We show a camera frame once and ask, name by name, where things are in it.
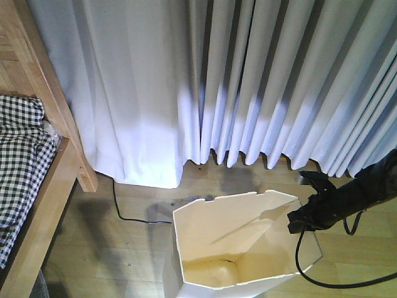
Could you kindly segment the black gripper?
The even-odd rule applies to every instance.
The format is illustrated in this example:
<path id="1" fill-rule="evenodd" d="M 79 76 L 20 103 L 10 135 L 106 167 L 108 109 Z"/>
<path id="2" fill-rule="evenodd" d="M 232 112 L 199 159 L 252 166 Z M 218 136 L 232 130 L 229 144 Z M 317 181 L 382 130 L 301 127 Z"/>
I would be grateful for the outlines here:
<path id="1" fill-rule="evenodd" d="M 308 202 L 287 214 L 290 233 L 326 230 L 342 220 L 335 202 L 332 200 L 336 187 L 328 179 L 303 178 L 303 184 L 309 184 L 316 190 Z"/>

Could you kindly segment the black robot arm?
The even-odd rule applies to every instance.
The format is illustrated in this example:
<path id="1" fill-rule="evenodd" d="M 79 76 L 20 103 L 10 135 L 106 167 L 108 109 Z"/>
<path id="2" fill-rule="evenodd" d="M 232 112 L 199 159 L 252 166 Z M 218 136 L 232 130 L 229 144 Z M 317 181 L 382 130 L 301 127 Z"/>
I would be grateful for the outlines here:
<path id="1" fill-rule="evenodd" d="M 311 185 L 317 193 L 288 213 L 289 232 L 326 230 L 342 220 L 346 233 L 354 235 L 363 212 L 396 197 L 396 150 L 360 170 L 341 187 L 335 187 L 326 174 L 315 171 L 301 171 L 300 177 L 302 184 Z"/>

